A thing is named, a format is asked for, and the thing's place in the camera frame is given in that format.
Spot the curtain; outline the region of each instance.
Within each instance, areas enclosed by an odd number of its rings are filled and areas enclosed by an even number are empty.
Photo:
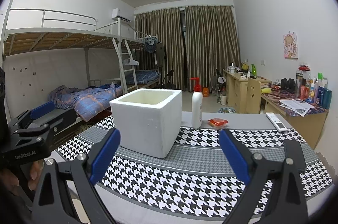
[[[135,29],[152,36],[158,35],[163,44],[166,57],[161,70],[161,78],[171,69],[174,70],[172,83],[177,89],[184,90],[183,37],[180,24],[180,9],[170,8],[137,14]],[[140,69],[156,69],[153,53],[143,49],[136,55]]]
[[[188,79],[209,87],[215,69],[240,64],[239,43],[230,6],[185,7]],[[193,82],[189,82],[189,91]]]

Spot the green bottle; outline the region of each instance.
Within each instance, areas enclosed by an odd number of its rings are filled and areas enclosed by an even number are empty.
[[[256,71],[255,65],[251,64],[251,66],[252,66],[252,71],[251,71],[252,75],[255,76],[255,77],[257,77],[257,71]]]

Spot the white remote control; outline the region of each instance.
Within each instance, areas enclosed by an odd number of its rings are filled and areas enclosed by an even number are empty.
[[[279,132],[287,131],[288,129],[283,125],[282,121],[273,112],[267,112],[266,116],[270,119],[273,125]]]

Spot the white bottle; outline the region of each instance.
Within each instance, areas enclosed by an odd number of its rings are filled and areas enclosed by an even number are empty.
[[[192,95],[192,119],[191,124],[194,129],[198,129],[202,125],[202,87],[199,84],[199,78],[191,78],[191,80],[195,80],[196,84],[194,87],[194,93]]]

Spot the curtain rod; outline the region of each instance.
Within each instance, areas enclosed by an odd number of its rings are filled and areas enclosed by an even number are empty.
[[[185,8],[185,7],[209,7],[209,6],[218,6],[218,7],[234,7],[234,5],[182,5],[180,7],[165,7],[165,8],[160,8],[157,10],[168,10],[171,8]],[[156,11],[156,10],[150,10],[150,11],[145,11],[145,12],[140,12],[138,14],[143,14],[143,13],[147,13],[147,12],[152,12],[152,11]]]

